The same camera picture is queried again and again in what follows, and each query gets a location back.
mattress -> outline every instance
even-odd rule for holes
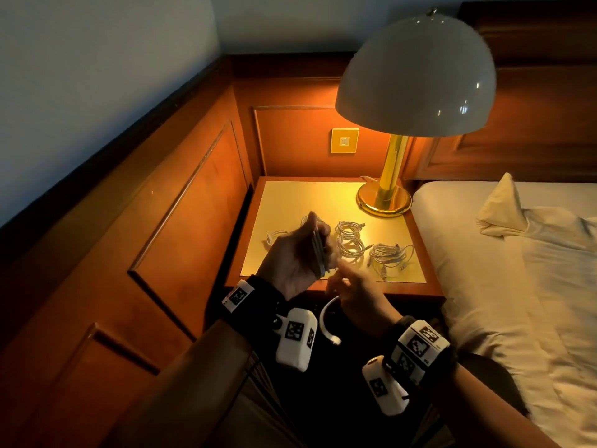
[[[537,336],[547,322],[528,288],[516,242],[479,233],[475,218],[495,182],[436,181],[413,196],[413,214],[444,290],[452,341],[498,361],[514,378],[533,421],[566,447],[595,446],[578,409],[554,384],[553,358]],[[517,183],[524,208],[557,206],[597,215],[597,184]]]

nightstand top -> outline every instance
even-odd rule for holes
[[[414,223],[413,215],[396,218],[374,217],[360,210],[355,201],[362,179],[260,177],[226,282],[234,286],[241,277],[256,273],[267,254],[268,233],[293,231],[310,210],[332,228],[340,220],[364,223],[361,239],[369,244],[414,245],[414,255],[407,267],[388,268],[384,280],[369,269],[389,294],[442,296],[427,251]],[[367,269],[368,254],[357,266]],[[310,290],[323,290],[326,277]]]

table lamp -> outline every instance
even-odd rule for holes
[[[391,134],[382,177],[359,189],[359,206],[383,217],[408,211],[411,196],[396,181],[409,137],[480,129],[495,93],[489,47],[460,20],[432,9],[370,37],[348,64],[336,97],[344,118]]]

lampshade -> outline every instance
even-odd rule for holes
[[[369,129],[443,137],[483,127],[495,92],[483,38],[455,18],[422,15],[366,41],[340,81],[336,110]]]

gold lamp base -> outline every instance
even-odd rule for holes
[[[413,202],[410,194],[399,186],[383,190],[378,182],[368,182],[356,194],[356,202],[365,212],[378,217],[398,217]]]

